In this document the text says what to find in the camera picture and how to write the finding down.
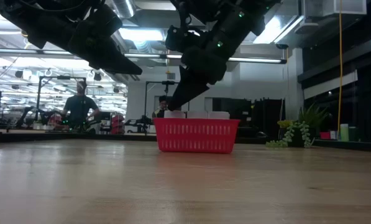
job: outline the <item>yellow cable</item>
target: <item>yellow cable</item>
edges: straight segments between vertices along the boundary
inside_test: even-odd
[[[343,73],[343,67],[342,67],[342,0],[340,0],[339,20],[340,20],[340,94],[339,94],[339,115],[337,117],[338,118],[338,121],[337,121],[337,139],[339,139],[339,135],[340,135],[342,73]]]

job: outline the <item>man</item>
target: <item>man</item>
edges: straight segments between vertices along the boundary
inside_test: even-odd
[[[96,116],[99,114],[99,109],[97,104],[90,97],[85,96],[87,84],[84,81],[80,81],[77,84],[77,94],[71,96],[66,100],[65,106],[63,108],[62,115],[66,116],[68,111],[71,111],[69,120],[72,123],[81,124],[84,120]],[[94,111],[87,116],[88,111],[93,109]]]
[[[159,108],[152,113],[152,118],[164,118],[165,110],[167,110],[167,97],[159,97]]]

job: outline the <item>red plastic basket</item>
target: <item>red plastic basket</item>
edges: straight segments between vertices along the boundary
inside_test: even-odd
[[[155,118],[162,152],[231,153],[239,120]]]

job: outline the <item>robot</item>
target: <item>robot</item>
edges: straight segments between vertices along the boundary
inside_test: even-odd
[[[283,0],[171,0],[181,26],[168,30],[166,46],[183,53],[181,81],[168,109],[175,110],[222,80],[226,62],[249,32],[260,35],[264,15]],[[141,68],[115,45],[111,35],[122,27],[105,0],[0,0],[0,14],[24,30],[30,43],[46,42],[111,73],[140,75]],[[191,27],[191,15],[211,30]]]

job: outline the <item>ceiling pipe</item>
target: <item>ceiling pipe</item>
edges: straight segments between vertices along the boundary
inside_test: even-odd
[[[134,16],[136,8],[133,0],[111,0],[113,9],[121,19]]]

